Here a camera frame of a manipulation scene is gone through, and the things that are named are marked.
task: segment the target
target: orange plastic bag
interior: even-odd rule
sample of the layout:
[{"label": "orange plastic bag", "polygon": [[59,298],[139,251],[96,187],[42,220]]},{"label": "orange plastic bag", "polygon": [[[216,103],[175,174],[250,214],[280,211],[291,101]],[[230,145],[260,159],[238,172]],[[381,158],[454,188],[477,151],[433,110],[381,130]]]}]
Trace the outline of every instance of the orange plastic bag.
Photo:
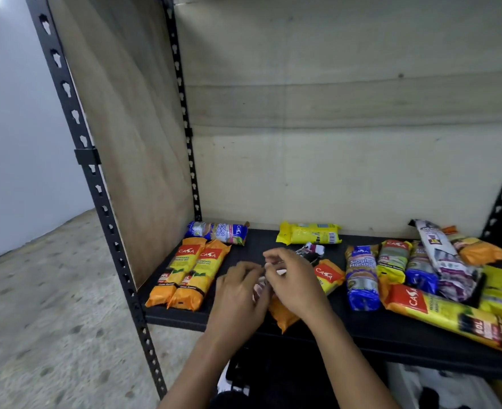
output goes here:
[{"label": "orange plastic bag", "polygon": [[[325,295],[331,294],[338,286],[341,286],[345,280],[345,273],[330,260],[321,260],[314,267],[316,277],[318,278],[321,288]],[[278,327],[282,330],[282,334],[291,326],[300,320],[300,317],[289,311],[279,298],[274,295],[268,306],[272,317],[277,321]]]},{"label": "orange plastic bag", "polygon": [[145,306],[152,307],[170,301],[178,285],[181,284],[194,267],[194,264],[196,264],[196,261],[198,261],[198,257],[206,247],[206,242],[205,238],[200,237],[185,238],[183,240],[183,245],[179,247],[173,260],[160,275],[157,285],[152,289]]},{"label": "orange plastic bag", "polygon": [[217,239],[206,244],[194,269],[185,277],[167,307],[192,311],[199,309],[229,251],[230,246]]},{"label": "orange plastic bag", "polygon": [[455,225],[443,228],[443,232],[467,264],[483,266],[502,260],[502,248],[475,237],[466,237],[458,232]]},{"label": "orange plastic bag", "polygon": [[380,281],[385,308],[502,351],[502,317],[402,284]]}]

